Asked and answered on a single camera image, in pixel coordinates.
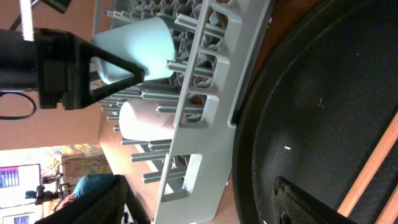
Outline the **blue plastic cup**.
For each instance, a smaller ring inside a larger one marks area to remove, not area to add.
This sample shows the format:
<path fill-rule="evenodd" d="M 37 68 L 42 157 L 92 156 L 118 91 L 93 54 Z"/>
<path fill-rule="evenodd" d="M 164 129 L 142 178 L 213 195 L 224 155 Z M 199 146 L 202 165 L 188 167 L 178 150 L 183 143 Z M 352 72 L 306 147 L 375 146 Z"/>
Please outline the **blue plastic cup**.
<path fill-rule="evenodd" d="M 153 17 L 93 36 L 91 43 L 143 68 L 145 81 L 170 78 L 167 62 L 175 60 L 175 46 L 166 23 Z"/>

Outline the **pink plastic cup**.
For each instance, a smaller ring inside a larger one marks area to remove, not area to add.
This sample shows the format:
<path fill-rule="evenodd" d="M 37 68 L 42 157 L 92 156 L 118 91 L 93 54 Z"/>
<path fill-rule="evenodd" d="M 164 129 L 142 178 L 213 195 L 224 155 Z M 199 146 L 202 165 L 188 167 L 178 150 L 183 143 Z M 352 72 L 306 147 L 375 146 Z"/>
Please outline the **pink plastic cup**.
<path fill-rule="evenodd" d="M 175 133 L 174 114 L 159 113 L 155 100 L 129 100 L 119 113 L 123 138 L 138 141 L 172 139 Z"/>

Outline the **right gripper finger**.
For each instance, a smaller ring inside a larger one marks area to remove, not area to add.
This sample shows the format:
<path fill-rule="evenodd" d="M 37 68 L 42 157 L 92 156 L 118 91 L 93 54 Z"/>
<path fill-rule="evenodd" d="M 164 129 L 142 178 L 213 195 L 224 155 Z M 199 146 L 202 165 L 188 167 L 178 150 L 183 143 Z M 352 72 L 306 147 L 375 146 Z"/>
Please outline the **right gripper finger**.
<path fill-rule="evenodd" d="M 275 178 L 271 202 L 277 224 L 355 224 L 281 176 Z"/>

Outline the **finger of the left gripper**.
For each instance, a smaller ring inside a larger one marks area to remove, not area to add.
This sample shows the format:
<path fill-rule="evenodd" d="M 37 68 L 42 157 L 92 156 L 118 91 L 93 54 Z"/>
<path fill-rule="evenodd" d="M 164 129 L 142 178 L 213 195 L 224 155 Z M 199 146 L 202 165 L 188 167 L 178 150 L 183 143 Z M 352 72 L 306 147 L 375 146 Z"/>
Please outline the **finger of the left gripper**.
<path fill-rule="evenodd" d="M 74 76 L 68 81 L 68 90 L 63 95 L 63 107 L 65 110 L 80 110 L 143 81 L 143 75 L 134 75 L 91 90 L 88 77 Z"/>
<path fill-rule="evenodd" d="M 122 59 L 74 35 L 73 76 L 75 78 L 89 80 L 90 61 L 93 57 L 101 60 L 102 65 L 98 76 L 103 81 L 144 80 L 144 69 L 138 64 Z"/>

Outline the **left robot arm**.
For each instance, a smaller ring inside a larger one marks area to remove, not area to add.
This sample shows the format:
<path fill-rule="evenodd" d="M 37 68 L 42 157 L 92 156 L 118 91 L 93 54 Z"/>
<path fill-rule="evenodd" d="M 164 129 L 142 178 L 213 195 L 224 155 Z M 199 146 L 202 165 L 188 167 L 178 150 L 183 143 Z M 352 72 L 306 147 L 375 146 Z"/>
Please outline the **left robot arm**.
<path fill-rule="evenodd" d="M 98 57 L 132 75 L 116 83 L 92 90 L 90 61 Z M 39 28 L 34 40 L 1 30 L 1 89 L 37 91 L 42 109 L 86 108 L 144 80 L 144 70 L 80 37 L 65 31 Z"/>

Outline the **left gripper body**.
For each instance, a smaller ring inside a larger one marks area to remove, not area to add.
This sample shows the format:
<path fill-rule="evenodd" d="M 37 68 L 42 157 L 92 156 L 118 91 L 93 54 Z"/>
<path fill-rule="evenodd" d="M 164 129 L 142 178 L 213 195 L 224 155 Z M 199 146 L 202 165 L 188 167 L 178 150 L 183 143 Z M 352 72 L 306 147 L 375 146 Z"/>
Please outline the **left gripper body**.
<path fill-rule="evenodd" d="M 54 109 L 62 103 L 66 110 L 76 110 L 76 36 L 62 30 L 37 28 L 34 37 L 40 108 Z"/>

